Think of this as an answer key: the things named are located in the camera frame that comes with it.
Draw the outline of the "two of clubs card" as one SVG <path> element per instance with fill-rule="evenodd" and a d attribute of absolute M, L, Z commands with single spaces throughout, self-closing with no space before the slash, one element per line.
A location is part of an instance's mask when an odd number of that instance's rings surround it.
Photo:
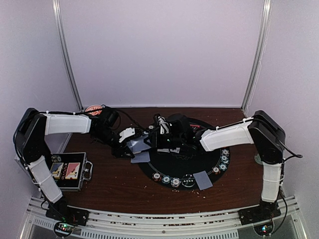
<path fill-rule="evenodd" d="M 177 154 L 179 154 L 180 148 L 170 149 L 169 151 L 172 152 L 172 153 L 177 153 Z"/>

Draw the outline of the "blue card deck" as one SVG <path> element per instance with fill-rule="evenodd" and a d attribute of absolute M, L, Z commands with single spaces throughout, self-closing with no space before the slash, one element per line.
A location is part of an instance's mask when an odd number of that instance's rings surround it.
<path fill-rule="evenodd" d="M 127 146 L 133 154 L 140 153 L 150 148 L 148 144 L 144 143 L 144 139 L 130 140 L 129 142 L 127 142 Z"/>

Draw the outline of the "ace of diamonds card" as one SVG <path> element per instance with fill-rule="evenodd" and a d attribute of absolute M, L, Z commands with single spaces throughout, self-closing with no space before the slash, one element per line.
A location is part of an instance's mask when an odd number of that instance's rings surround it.
<path fill-rule="evenodd" d="M 166 152 L 169 153 L 170 150 L 169 149 L 157 149 L 158 152 Z"/>

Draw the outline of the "green white chips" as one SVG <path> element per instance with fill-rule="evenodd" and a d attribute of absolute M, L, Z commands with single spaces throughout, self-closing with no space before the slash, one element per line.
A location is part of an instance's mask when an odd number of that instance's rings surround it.
<path fill-rule="evenodd" d="M 224 163 L 221 163 L 220 165 L 219 165 L 219 169 L 221 170 L 221 171 L 226 171 L 227 170 L 227 164 L 224 164 Z"/>
<path fill-rule="evenodd" d="M 165 175 L 162 180 L 161 180 L 164 184 L 168 184 L 171 181 L 171 178 L 167 175 Z"/>

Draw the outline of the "blue white chips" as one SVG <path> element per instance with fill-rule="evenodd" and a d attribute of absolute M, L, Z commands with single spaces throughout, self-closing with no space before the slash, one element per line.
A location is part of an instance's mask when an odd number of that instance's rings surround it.
<path fill-rule="evenodd" d="M 181 184 L 181 180 L 179 178 L 172 178 L 170 184 L 174 188 L 178 188 Z"/>
<path fill-rule="evenodd" d="M 225 148 L 221 150 L 221 161 L 224 164 L 229 163 L 229 155 L 230 155 L 230 151 L 228 149 Z"/>

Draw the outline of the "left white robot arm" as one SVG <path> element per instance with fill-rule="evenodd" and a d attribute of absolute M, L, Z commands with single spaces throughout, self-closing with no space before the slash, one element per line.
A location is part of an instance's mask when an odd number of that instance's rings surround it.
<path fill-rule="evenodd" d="M 133 127 L 116 133 L 112 127 L 119 116 L 112 108 L 98 109 L 98 114 L 87 112 L 41 112 L 28 108 L 13 135 L 14 148 L 20 161 L 27 168 L 35 184 L 45 198 L 54 203 L 53 214 L 61 221 L 67 221 L 72 211 L 62 202 L 62 191 L 50 172 L 51 151 L 46 136 L 51 134 L 81 133 L 90 134 L 103 144 L 110 146 L 120 156 L 133 158 L 127 147 L 127 139 L 136 134 Z"/>

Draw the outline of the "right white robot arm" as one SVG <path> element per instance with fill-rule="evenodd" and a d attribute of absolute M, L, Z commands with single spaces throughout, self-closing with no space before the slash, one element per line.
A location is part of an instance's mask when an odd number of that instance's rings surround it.
<path fill-rule="evenodd" d="M 140 168 L 153 181 L 172 189 L 206 190 L 226 174 L 231 147 L 252 145 L 261 157 L 263 183 L 256 216 L 267 219 L 277 208 L 283 176 L 284 130 L 264 111 L 226 126 L 174 114 L 155 116 L 145 143 L 147 162 Z"/>

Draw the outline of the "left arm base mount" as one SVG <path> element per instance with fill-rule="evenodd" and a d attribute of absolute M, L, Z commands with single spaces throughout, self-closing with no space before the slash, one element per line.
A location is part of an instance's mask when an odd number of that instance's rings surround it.
<path fill-rule="evenodd" d="M 86 226 L 89 211 L 73 207 L 50 207 L 46 211 L 45 216 L 56 221 L 62 221 L 77 226 Z"/>

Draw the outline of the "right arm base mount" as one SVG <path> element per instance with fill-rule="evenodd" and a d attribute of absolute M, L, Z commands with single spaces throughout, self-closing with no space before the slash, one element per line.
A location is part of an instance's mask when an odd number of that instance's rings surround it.
<path fill-rule="evenodd" d="M 262 221 L 269 221 L 274 217 L 281 215 L 278 208 L 270 209 L 262 206 L 255 206 L 238 211 L 241 225 L 255 224 Z"/>

